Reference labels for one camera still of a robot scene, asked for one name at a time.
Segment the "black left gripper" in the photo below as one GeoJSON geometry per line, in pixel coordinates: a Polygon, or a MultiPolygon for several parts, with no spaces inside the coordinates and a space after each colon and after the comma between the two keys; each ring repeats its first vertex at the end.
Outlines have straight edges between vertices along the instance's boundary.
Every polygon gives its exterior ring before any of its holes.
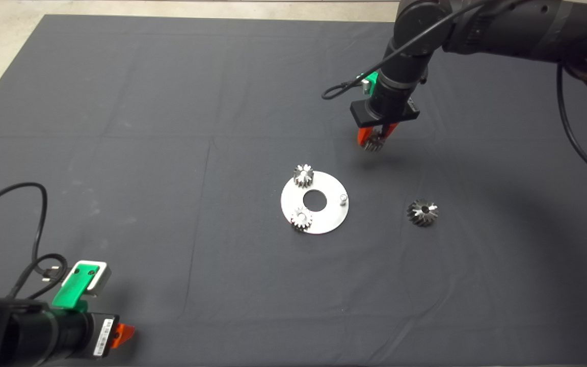
{"type": "Polygon", "coordinates": [[[119,324],[120,317],[115,314],[74,310],[50,313],[52,336],[48,362],[103,359],[110,349],[119,348],[135,334],[135,327],[119,324]]]}

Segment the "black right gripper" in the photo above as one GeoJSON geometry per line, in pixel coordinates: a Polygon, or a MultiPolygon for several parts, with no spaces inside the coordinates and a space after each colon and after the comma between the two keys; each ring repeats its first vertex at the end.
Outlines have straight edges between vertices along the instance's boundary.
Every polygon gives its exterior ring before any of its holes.
{"type": "Polygon", "coordinates": [[[365,148],[372,135],[372,127],[381,125],[381,140],[387,140],[400,122],[416,119],[420,111],[411,99],[414,90],[413,84],[378,76],[370,97],[350,104],[350,112],[359,127],[357,144],[365,148]]]}

